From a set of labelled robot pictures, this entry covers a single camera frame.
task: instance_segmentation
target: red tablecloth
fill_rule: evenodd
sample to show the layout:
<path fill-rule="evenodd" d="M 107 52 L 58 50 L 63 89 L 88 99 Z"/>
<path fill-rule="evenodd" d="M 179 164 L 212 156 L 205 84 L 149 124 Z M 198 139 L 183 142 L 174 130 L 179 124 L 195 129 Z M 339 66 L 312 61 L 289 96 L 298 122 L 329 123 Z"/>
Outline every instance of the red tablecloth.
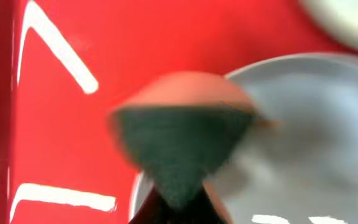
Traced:
<path fill-rule="evenodd" d="M 17 1 L 14 74 L 27 2 Z M 42 34 L 41 27 L 34 27 L 45 21 L 31 14 L 37 10 L 31 11 L 29 17 L 35 19 L 28 20 L 38 25 L 30 25 L 22 48 L 14 102 L 10 201 L 24 183 L 92 192 L 116 201 L 113 210 L 104 212 L 21 200 L 12 223 L 128 222 L 136 170 L 110 138 L 106 116 L 154 78 L 178 70 L 225 74 L 286 54 L 346 51 L 313 25 L 297 0 L 36 3 L 99 85 L 96 91 L 84 93 L 56 56 L 66 49 L 52 31 Z M 48 38 L 57 50 L 47 43 Z"/>

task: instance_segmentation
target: red surface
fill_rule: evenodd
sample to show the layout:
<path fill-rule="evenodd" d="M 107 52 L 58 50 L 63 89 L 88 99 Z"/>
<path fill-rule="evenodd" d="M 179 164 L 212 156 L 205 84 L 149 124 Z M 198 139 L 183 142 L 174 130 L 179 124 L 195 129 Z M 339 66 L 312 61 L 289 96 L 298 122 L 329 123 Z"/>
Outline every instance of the red surface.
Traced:
<path fill-rule="evenodd" d="M 0 223 L 11 75 L 12 6 L 6 2 L 0 0 Z M 26 2 L 16 1 L 15 65 Z M 224 74 L 280 55 L 346 51 L 308 20 L 297 0 L 36 2 L 99 81 L 99 90 L 84 95 L 29 31 L 12 110 L 11 195 L 21 183 L 46 184 L 114 196 L 117 210 L 21 202 L 13 223 L 127 223 L 135 170 L 109 138 L 106 115 L 159 75 Z"/>

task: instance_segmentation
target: red table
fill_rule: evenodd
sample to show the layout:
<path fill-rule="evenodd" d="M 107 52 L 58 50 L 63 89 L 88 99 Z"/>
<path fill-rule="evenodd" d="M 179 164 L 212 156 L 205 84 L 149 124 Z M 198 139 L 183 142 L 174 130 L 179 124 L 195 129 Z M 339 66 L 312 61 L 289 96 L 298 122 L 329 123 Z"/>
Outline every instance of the red table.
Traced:
<path fill-rule="evenodd" d="M 297 0 L 28 2 L 17 1 L 14 21 L 14 74 L 21 66 L 13 84 L 10 202 L 19 187 L 24 193 L 12 223 L 128 222 L 137 171 L 110 138 L 106 117 L 158 76 L 225 74 L 286 54 L 347 51 L 309 21 Z M 28 196 L 51 197 L 38 192 L 52 189 L 44 185 L 104 195 L 114 206 L 105 212 Z"/>

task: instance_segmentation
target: red background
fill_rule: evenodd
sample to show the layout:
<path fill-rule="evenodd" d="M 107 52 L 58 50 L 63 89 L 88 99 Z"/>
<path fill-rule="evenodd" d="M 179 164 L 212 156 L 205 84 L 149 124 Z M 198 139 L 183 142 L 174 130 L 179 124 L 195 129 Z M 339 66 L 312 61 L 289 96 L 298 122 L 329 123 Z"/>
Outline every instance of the red background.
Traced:
<path fill-rule="evenodd" d="M 316 27 L 297 0 L 38 0 L 99 81 L 99 90 L 85 95 L 30 30 L 11 107 L 26 2 L 0 0 L 0 223 L 6 218 L 10 108 L 16 124 L 11 195 L 32 182 L 117 198 L 112 213 L 21 202 L 13 223 L 127 223 L 136 171 L 109 138 L 105 121 L 111 108 L 168 72 L 225 74 L 286 54 L 348 51 Z"/>

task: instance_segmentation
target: round plate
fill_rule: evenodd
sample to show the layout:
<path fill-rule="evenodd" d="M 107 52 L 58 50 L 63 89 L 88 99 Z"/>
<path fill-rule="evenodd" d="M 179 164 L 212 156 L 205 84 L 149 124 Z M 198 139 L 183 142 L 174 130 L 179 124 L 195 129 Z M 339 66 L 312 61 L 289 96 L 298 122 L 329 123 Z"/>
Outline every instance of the round plate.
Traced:
<path fill-rule="evenodd" d="M 300 2 L 327 32 L 358 50 L 357 0 L 302 0 Z"/>
<path fill-rule="evenodd" d="M 277 122 L 210 178 L 234 223 L 358 223 L 358 58 L 290 55 L 227 77 Z M 132 216 L 151 187 L 139 178 Z"/>

